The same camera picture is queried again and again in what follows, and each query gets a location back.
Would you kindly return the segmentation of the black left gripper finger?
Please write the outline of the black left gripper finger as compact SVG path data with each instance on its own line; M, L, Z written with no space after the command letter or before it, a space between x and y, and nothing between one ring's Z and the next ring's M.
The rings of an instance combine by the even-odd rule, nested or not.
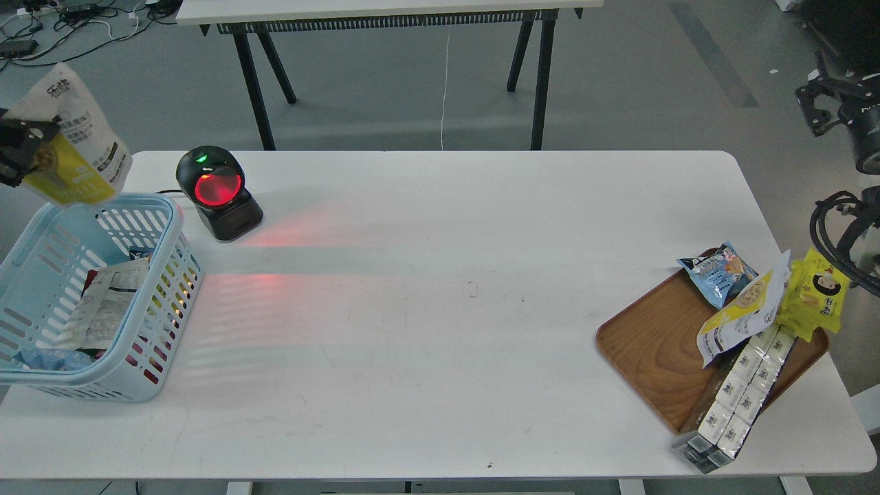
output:
M34 172L34 157L42 144L50 143L60 131L60 117L47 121L22 118L1 119L1 182L19 187Z

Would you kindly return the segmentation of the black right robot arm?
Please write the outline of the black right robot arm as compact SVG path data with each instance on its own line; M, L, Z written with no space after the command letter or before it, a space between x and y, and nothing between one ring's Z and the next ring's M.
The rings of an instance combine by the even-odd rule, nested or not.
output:
M878 73L856 82L836 78L828 72L822 50L815 52L816 71L795 90L795 97L807 127L814 137L826 135L840 125L848 134L855 170L862 175L877 177L879 173L879 87ZM826 225L831 211L852 216L838 241L833 241ZM839 191L819 200L812 210L808 231L811 242L822 256L832 263L854 286L878 296L878 254L863 261L852 255L854 246L867 241L868 232L878 230L878 186L870 186L856 195Z

